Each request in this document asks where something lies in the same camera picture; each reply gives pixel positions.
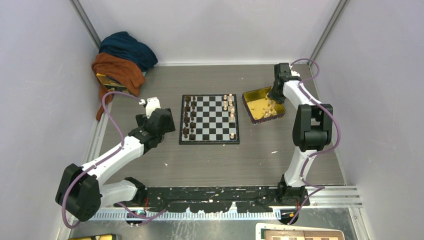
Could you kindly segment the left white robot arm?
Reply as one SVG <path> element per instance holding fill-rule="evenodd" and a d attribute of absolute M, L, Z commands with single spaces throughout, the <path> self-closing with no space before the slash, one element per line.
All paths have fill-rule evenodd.
<path fill-rule="evenodd" d="M 133 177 L 107 184 L 107 180 L 131 161 L 156 148 L 166 133 L 176 130 L 170 108 L 157 108 L 150 117 L 138 114 L 138 127 L 100 157 L 78 166 L 68 165 L 62 174 L 55 202 L 79 221 L 91 219 L 99 209 L 114 204 L 141 206 L 146 186 Z"/>

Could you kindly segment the gold tin box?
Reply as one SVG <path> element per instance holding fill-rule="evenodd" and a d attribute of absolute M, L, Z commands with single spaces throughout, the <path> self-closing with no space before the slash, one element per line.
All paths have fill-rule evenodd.
<path fill-rule="evenodd" d="M 286 114 L 282 104 L 271 100 L 268 93 L 271 86 L 244 92 L 242 102 L 253 126 L 281 119 Z"/>

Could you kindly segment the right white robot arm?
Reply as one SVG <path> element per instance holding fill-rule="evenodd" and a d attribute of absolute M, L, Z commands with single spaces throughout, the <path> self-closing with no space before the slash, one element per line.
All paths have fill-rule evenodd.
<path fill-rule="evenodd" d="M 296 108 L 292 129 L 294 154 L 287 171 L 278 183 L 276 200 L 284 206 L 295 206 L 308 195 L 306 176 L 316 154 L 332 140 L 333 112 L 330 104 L 322 104 L 305 89 L 302 79 L 291 71 L 289 63 L 274 67 L 274 82 L 268 97 L 278 104 L 289 101 Z"/>

